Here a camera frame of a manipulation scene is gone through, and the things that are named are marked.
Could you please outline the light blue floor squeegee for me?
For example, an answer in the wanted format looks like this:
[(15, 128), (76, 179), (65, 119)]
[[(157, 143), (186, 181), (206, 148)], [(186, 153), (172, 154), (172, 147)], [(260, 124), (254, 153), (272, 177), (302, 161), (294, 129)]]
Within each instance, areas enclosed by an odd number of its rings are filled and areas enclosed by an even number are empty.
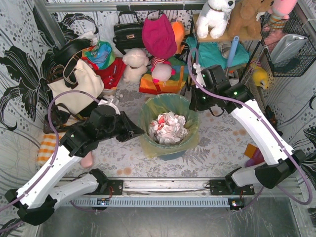
[(229, 56), (228, 56), (228, 59), (227, 59), (226, 71), (225, 71), (226, 77), (228, 76), (229, 68), (232, 66), (232, 62), (233, 62), (233, 59), (234, 59), (234, 56), (235, 56), (235, 53), (236, 53), (238, 42), (239, 42), (239, 36), (235, 36), (233, 38), (232, 46), (231, 46), (230, 53), (229, 53)]

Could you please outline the yellow plastic trash bag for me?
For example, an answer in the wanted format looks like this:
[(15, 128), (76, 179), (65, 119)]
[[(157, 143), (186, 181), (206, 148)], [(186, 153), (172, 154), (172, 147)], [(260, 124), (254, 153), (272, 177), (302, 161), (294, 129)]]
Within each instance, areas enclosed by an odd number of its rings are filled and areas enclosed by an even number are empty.
[(165, 93), (149, 98), (139, 114), (143, 153), (148, 158), (175, 159), (199, 143), (199, 116), (184, 96)]

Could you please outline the teal plastic trash bin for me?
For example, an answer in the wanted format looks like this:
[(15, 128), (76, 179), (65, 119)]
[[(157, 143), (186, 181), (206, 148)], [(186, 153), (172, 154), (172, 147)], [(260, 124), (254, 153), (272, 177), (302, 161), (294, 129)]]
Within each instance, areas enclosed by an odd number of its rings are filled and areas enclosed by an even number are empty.
[(164, 160), (164, 161), (174, 160), (174, 159), (177, 159), (177, 158), (183, 156), (185, 154), (185, 152), (186, 152), (186, 150), (183, 150), (183, 151), (179, 151), (176, 153), (161, 155), (161, 156), (158, 156), (158, 158), (161, 160)]

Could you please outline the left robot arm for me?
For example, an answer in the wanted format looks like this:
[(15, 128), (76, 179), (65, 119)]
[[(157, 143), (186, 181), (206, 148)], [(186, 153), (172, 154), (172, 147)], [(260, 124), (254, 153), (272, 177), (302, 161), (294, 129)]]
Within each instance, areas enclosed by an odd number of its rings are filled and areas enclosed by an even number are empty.
[(17, 215), (37, 226), (49, 219), (61, 204), (81, 195), (98, 193), (111, 195), (113, 188), (100, 169), (60, 187), (56, 184), (77, 162), (98, 147), (101, 141), (116, 138), (125, 142), (144, 134), (125, 112), (114, 106), (99, 105), (90, 117), (71, 126), (58, 143), (52, 157), (19, 189), (6, 192), (5, 198), (17, 208)]

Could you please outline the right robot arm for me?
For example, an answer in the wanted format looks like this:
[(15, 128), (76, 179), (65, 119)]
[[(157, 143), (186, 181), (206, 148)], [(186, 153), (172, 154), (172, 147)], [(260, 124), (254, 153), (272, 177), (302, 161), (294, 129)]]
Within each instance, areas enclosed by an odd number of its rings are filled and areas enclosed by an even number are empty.
[(205, 110), (217, 105), (232, 115), (256, 143), (264, 162), (239, 168), (226, 176), (231, 189), (251, 184), (261, 184), (272, 189), (296, 171), (305, 159), (302, 150), (294, 150), (287, 144), (266, 119), (250, 90), (238, 82), (231, 85), (220, 65), (202, 69), (193, 64), (197, 83), (192, 93), (191, 108)]

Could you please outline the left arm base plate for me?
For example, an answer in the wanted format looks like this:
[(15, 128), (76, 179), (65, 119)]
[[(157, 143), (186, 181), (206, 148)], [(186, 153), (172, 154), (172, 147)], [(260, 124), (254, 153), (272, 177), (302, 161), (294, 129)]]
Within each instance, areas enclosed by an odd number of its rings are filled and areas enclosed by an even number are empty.
[(106, 185), (98, 186), (93, 192), (85, 193), (84, 195), (112, 195), (120, 196), (123, 191), (123, 180), (122, 179), (112, 179), (107, 181)]

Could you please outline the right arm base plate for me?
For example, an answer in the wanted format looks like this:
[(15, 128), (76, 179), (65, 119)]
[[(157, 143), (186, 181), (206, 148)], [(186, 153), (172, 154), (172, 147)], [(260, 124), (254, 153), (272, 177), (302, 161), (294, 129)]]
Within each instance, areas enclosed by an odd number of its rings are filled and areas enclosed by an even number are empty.
[(239, 187), (225, 179), (211, 179), (207, 186), (210, 188), (210, 193), (214, 196), (252, 196), (255, 194), (252, 185)]

